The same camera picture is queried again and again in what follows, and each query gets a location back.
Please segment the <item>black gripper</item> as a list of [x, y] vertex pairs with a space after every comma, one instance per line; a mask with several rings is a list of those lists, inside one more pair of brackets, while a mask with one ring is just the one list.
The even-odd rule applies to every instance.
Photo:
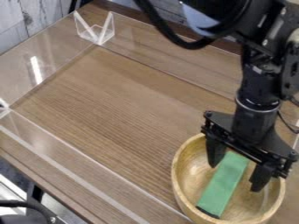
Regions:
[[207, 110], [201, 132], [206, 135], [209, 164], [215, 168], [227, 148], [257, 163], [250, 177], [251, 188], [261, 192], [271, 178], [289, 177], [299, 154], [277, 133], [282, 100], [254, 99], [237, 95], [234, 114]]

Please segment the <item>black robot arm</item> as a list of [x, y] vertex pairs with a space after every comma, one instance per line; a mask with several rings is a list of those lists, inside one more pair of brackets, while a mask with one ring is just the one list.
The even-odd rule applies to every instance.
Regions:
[[299, 94], [299, 5], [289, 0], [182, 0], [190, 27], [210, 39], [242, 44], [242, 82], [234, 114], [207, 111], [202, 132], [209, 162], [231, 148], [257, 163], [251, 190], [286, 178], [299, 154], [277, 134], [283, 101]]

